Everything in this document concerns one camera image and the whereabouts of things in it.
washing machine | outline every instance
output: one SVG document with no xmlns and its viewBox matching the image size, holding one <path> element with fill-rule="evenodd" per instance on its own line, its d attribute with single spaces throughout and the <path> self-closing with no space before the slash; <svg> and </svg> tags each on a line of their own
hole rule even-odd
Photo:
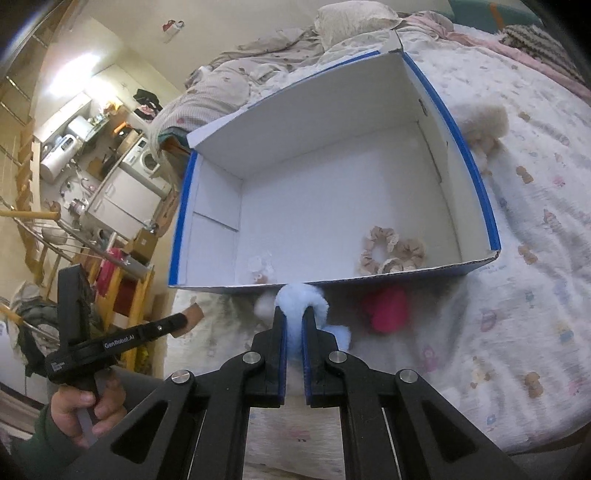
<svg viewBox="0 0 591 480">
<path fill-rule="evenodd" d="M 162 199 L 165 199 L 170 192 L 170 183 L 158 176 L 160 164 L 152 156 L 148 140 L 145 137 L 140 137 L 129 152 L 125 154 L 119 168 L 126 171 Z"/>
</svg>

red fabric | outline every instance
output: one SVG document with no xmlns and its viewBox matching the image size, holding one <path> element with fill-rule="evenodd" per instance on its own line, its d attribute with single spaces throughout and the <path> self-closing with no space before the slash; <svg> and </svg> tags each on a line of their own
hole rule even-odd
<svg viewBox="0 0 591 480">
<path fill-rule="evenodd" d="M 134 301 L 136 285 L 137 282 L 131 278 L 124 278 L 121 280 L 121 285 L 119 285 L 119 291 L 117 292 L 117 298 L 115 299 L 115 305 L 113 305 L 114 312 L 125 315 L 126 317 L 129 316 L 131 303 Z"/>
<path fill-rule="evenodd" d="M 124 253 L 120 248 L 109 248 L 108 252 L 117 259 L 123 260 Z M 96 291 L 101 297 L 104 297 L 109 290 L 109 283 L 111 283 L 115 268 L 116 265 L 107 260 L 103 260 L 103 263 L 100 266 L 99 275 L 96 277 Z"/>
<path fill-rule="evenodd" d="M 368 294 L 361 305 L 371 317 L 371 325 L 376 332 L 395 332 L 408 321 L 408 299 L 402 287 L 394 285 Z"/>
</svg>

blanket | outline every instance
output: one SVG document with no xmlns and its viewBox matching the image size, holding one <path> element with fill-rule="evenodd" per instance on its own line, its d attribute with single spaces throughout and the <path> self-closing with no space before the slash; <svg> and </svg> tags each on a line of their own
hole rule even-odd
<svg viewBox="0 0 591 480">
<path fill-rule="evenodd" d="M 507 452 L 562 438 L 591 420 L 591 108 L 490 49 L 442 40 L 418 25 L 399 34 L 446 104 L 494 95 L 507 111 L 508 134 L 490 151 L 483 172 L 502 252 L 465 277 L 407 286 L 411 320 L 399 332 L 372 332 L 360 299 L 338 290 L 327 292 L 329 323 L 350 327 L 351 353 L 371 368 L 418 371 Z M 255 87 L 251 101 L 376 50 L 387 36 L 342 42 L 316 66 Z M 218 368 L 265 328 L 245 299 L 179 291 L 174 311 L 193 297 L 209 302 L 209 313 L 188 338 L 168 340 L 165 374 Z M 343 478 L 338 413 L 306 409 L 297 392 L 288 397 L 281 414 L 253 411 L 246 461 Z"/>
<path fill-rule="evenodd" d="M 509 25 L 503 28 L 501 35 L 499 42 L 503 45 L 517 48 L 576 82 L 584 83 L 564 47 L 541 28 L 535 25 Z"/>
<path fill-rule="evenodd" d="M 406 18 L 405 23 L 402 25 L 404 24 L 418 27 L 421 31 L 429 33 L 433 37 L 457 41 L 462 45 L 470 47 L 485 47 L 493 52 L 504 55 L 505 57 L 518 61 L 531 69 L 543 73 L 548 78 L 573 92 L 579 98 L 585 100 L 587 103 L 591 103 L 591 92 L 586 86 L 573 80 L 570 76 L 566 76 L 565 74 L 554 70 L 547 62 L 542 63 L 521 50 L 512 48 L 496 40 L 484 40 L 482 38 L 475 38 L 463 33 L 455 32 L 453 30 L 452 22 L 443 15 L 430 11 L 419 12 Z"/>
<path fill-rule="evenodd" d="M 251 85 L 266 82 L 277 72 L 293 72 L 316 63 L 324 53 L 313 28 L 288 28 L 227 51 L 194 70 L 187 91 L 170 102 L 152 121 L 148 141 L 152 152 L 170 135 L 186 145 L 186 134 L 229 113 L 250 98 Z"/>
</svg>

pink pom pom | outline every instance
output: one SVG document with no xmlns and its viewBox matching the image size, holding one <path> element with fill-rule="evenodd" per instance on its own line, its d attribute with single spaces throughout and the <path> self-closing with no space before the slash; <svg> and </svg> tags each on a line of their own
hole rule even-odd
<svg viewBox="0 0 591 480">
<path fill-rule="evenodd" d="M 362 301 L 362 307 L 370 315 L 371 325 L 376 332 L 396 332 L 408 321 L 407 295 L 399 286 L 367 295 Z"/>
</svg>

brown box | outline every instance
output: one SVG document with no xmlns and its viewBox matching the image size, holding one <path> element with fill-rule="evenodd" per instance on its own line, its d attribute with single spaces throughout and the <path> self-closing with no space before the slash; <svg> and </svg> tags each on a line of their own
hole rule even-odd
<svg viewBox="0 0 591 480">
<path fill-rule="evenodd" d="M 131 252 L 129 254 L 132 258 L 145 265 L 152 260 L 156 243 L 158 243 L 158 237 L 154 233 L 141 229 L 131 242 Z"/>
<path fill-rule="evenodd" d="M 95 158 L 91 160 L 88 166 L 86 167 L 86 172 L 92 175 L 99 181 L 103 181 L 105 176 L 102 174 L 103 162 L 101 162 L 100 158 Z"/>
</svg>

